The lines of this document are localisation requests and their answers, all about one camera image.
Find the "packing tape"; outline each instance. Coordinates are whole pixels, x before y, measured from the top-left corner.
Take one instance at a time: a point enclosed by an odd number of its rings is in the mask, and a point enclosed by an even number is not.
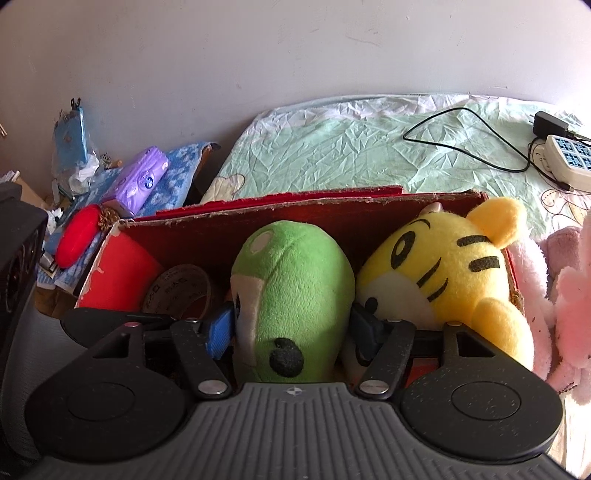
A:
[[[219,288],[196,265],[177,265],[152,283],[142,312],[170,315],[176,319],[202,319],[222,302]]]

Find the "wall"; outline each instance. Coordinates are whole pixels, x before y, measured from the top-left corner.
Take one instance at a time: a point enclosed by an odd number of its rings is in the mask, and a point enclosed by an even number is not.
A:
[[[13,0],[0,11],[2,169],[49,192],[81,96],[101,150],[229,148],[258,112],[354,93],[473,92],[591,110],[579,0]]]

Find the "plastic bag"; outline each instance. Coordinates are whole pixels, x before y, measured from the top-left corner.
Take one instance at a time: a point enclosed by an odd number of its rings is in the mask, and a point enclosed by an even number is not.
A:
[[[53,129],[51,173],[61,189],[74,196],[90,190],[101,168],[99,154],[85,127],[80,99],[72,99],[72,109],[69,113],[60,112]]]

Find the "power strip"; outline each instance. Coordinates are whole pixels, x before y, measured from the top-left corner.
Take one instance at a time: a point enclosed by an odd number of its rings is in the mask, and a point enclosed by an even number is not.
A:
[[[565,137],[548,135],[544,157],[557,180],[591,192],[591,147]]]

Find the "purple tissue pack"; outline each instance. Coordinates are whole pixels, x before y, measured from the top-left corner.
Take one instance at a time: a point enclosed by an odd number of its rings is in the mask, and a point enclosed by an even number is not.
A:
[[[147,148],[121,168],[101,204],[117,211],[121,218],[134,217],[167,169],[166,155],[158,147]]]

